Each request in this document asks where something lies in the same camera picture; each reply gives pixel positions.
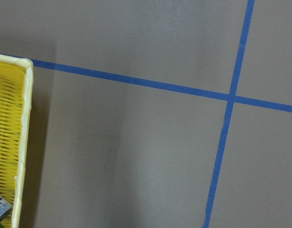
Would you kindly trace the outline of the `yellow woven plastic basket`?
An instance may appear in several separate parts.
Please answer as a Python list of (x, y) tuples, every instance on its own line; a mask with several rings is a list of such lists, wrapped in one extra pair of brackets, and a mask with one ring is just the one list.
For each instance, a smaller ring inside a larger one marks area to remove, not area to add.
[(12, 205), (3, 228), (19, 227), (33, 79), (31, 60), (0, 54), (0, 195)]

